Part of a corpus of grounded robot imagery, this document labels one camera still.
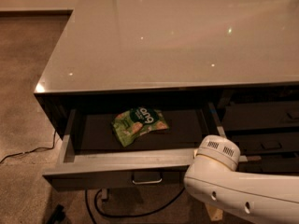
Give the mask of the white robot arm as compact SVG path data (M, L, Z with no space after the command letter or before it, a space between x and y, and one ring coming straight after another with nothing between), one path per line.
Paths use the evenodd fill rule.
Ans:
M193 198L253 224L299 224L299 177L236 170L240 149L217 135L206 136L184 176Z

